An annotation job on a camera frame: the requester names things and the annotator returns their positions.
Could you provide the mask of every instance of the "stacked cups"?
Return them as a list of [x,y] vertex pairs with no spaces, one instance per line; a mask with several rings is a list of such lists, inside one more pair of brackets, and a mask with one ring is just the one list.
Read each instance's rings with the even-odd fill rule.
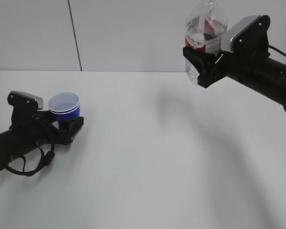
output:
[[48,107],[58,122],[71,120],[80,116],[80,97],[72,92],[60,93],[49,100]]

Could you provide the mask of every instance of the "gray wall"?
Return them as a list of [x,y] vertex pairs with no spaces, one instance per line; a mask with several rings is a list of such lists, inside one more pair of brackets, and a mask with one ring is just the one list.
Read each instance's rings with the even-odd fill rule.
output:
[[[70,0],[82,69],[184,71],[184,19],[197,2]],[[229,27],[268,14],[269,41],[286,52],[286,0],[219,3]],[[67,0],[0,0],[0,69],[80,69]]]
[[67,0],[0,0],[0,70],[79,69]]

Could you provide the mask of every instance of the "water bottle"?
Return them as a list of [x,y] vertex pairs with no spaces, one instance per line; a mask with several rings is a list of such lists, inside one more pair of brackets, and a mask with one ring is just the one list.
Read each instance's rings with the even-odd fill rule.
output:
[[[199,52],[217,54],[220,41],[227,30],[228,19],[218,7],[218,0],[199,0],[199,5],[186,19],[185,45]],[[186,59],[186,73],[198,85],[199,73]]]

